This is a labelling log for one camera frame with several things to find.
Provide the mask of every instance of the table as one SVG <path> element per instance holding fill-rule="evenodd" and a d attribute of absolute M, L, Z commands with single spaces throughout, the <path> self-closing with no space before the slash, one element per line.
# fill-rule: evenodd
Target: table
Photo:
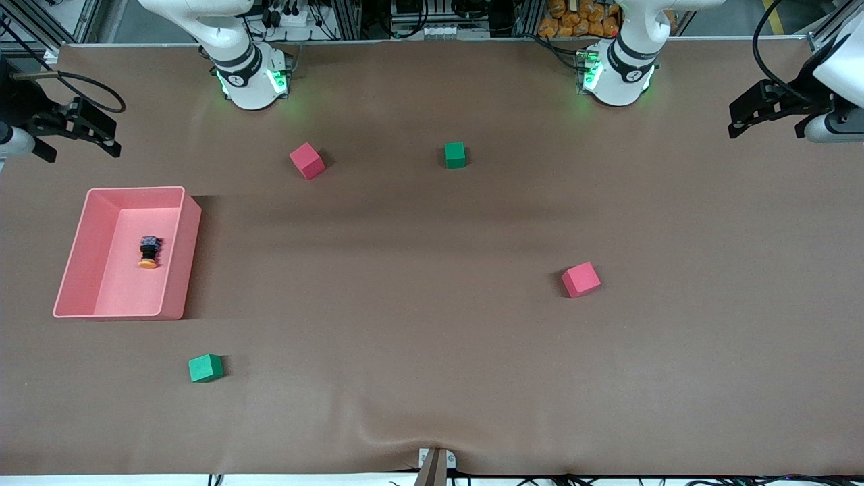
<path fill-rule="evenodd" d="M 763 49 L 786 79 L 808 55 Z M 0 472 L 401 470 L 431 444 L 474 474 L 860 472 L 862 148 L 792 119 L 727 139 L 748 42 L 670 42 L 621 109 L 527 42 L 309 46 L 261 112 L 193 48 L 60 59 L 127 98 L 124 151 L 6 164 Z M 204 210 L 187 318 L 53 319 L 86 191 L 175 184 Z M 588 260 L 603 286 L 565 298 Z M 229 375 L 190 384 L 205 353 Z"/>

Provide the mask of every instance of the pink tray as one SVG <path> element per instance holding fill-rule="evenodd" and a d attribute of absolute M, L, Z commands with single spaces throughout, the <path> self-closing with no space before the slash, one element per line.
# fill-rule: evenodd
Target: pink tray
<path fill-rule="evenodd" d="M 87 321 L 183 317 L 201 207 L 180 187 L 87 192 L 54 317 Z M 162 238 L 152 270 L 137 265 L 143 236 Z"/>

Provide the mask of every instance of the small object in tray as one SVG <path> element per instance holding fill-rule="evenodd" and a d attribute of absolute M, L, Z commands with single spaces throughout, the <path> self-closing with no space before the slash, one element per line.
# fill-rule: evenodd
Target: small object in tray
<path fill-rule="evenodd" d="M 603 35 L 605 37 L 615 37 L 618 35 L 618 22 L 615 17 L 606 17 L 603 19 Z"/>
<path fill-rule="evenodd" d="M 603 26 L 599 22 L 591 22 L 588 24 L 588 35 L 603 36 Z"/>
<path fill-rule="evenodd" d="M 567 4 L 564 0 L 549 0 L 549 14 L 554 18 L 561 18 L 567 13 Z"/>
<path fill-rule="evenodd" d="M 545 17 L 540 21 L 540 27 L 537 28 L 537 35 L 549 39 L 555 37 L 558 32 L 558 21 L 554 18 Z"/>
<path fill-rule="evenodd" d="M 568 12 L 561 17 L 562 27 L 575 27 L 582 20 L 576 12 Z"/>
<path fill-rule="evenodd" d="M 141 268 L 153 269 L 156 264 L 156 254 L 162 248 L 162 238 L 156 236 L 145 236 L 141 238 L 141 261 L 138 266 Z"/>
<path fill-rule="evenodd" d="M 588 33 L 588 21 L 582 19 L 579 23 L 573 27 L 573 35 L 585 35 Z"/>

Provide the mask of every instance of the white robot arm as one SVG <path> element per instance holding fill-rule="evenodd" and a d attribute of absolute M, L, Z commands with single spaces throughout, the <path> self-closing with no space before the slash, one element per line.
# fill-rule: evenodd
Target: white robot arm
<path fill-rule="evenodd" d="M 194 37 L 216 65 L 222 90 L 245 110 L 259 110 L 288 94 L 290 71 L 285 53 L 253 42 L 237 15 L 253 0 L 139 0 Z"/>
<path fill-rule="evenodd" d="M 630 105 L 648 88 L 654 61 L 669 39 L 664 10 L 702 10 L 726 0 L 619 0 L 624 24 L 614 39 L 588 50 L 598 53 L 595 68 L 584 79 L 584 91 L 611 106 Z"/>
<path fill-rule="evenodd" d="M 795 135 L 817 143 L 864 141 L 864 11 L 853 11 L 787 82 L 764 68 L 760 80 L 729 105 L 729 136 L 753 125 L 804 115 Z"/>

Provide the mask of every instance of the power strip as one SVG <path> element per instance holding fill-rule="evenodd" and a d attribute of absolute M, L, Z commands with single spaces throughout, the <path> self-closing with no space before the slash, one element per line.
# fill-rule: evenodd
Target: power strip
<path fill-rule="evenodd" d="M 300 14 L 292 16 L 290 14 L 282 15 L 282 25 L 284 27 L 306 27 L 309 19 L 308 10 L 300 10 Z"/>

